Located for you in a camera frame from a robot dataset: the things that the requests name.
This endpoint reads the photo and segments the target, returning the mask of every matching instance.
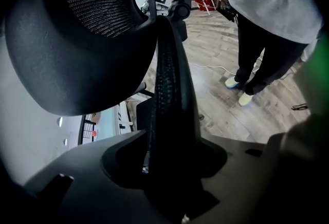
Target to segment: person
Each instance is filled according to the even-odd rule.
[[[317,38],[322,17],[313,0],[228,0],[237,11],[239,69],[228,88],[245,84],[241,106],[285,75]],[[251,81],[254,64],[265,48],[262,64]]]

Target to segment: red object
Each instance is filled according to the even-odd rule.
[[[197,4],[199,5],[199,10],[201,11],[207,11],[204,3],[206,3],[206,6],[208,7],[209,11],[216,10],[214,8],[215,5],[212,3],[211,0],[194,0],[194,1],[197,2]]]

